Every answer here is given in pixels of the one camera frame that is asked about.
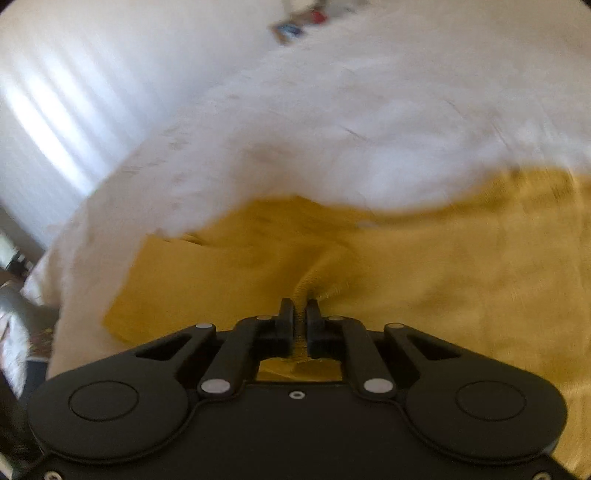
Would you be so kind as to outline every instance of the wall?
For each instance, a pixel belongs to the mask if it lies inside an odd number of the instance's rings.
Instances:
[[[0,15],[0,205],[47,247],[179,107],[278,48],[281,0],[15,0]]]

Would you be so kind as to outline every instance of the white cloth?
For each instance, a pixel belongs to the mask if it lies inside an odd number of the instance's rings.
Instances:
[[[589,171],[590,112],[579,0],[393,0],[335,21],[187,106],[85,201],[25,287],[61,305],[50,375],[125,347],[101,320],[146,233],[267,195],[406,209],[511,165]]]

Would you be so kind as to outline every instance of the bed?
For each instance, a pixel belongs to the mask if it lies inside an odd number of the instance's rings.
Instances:
[[[500,168],[587,173],[590,111],[580,0],[373,2],[182,107],[83,202],[24,288],[60,306],[50,375],[126,348],[101,321],[148,233],[270,195],[414,209]]]

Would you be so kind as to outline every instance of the circular cap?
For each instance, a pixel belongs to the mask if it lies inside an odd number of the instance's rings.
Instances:
[[[201,390],[211,394],[226,393],[232,386],[223,378],[211,378],[201,384]]]
[[[127,415],[138,404],[138,399],[133,387],[104,381],[79,388],[70,397],[70,408],[83,419],[107,421]]]
[[[370,378],[363,383],[363,388],[371,393],[387,393],[394,388],[394,384],[385,378]]]
[[[488,421],[509,420],[525,408],[525,397],[515,387],[502,382],[481,381],[462,387],[457,405],[468,415]]]

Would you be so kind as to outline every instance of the yellow towel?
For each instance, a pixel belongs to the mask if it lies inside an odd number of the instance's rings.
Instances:
[[[556,458],[591,474],[591,179],[500,175],[449,207],[397,215],[294,197],[252,202],[183,239],[151,236],[105,318],[139,344],[197,322],[230,329],[301,309],[381,330],[403,322],[541,375],[569,420]],[[321,380],[333,362],[268,361],[269,378]]]

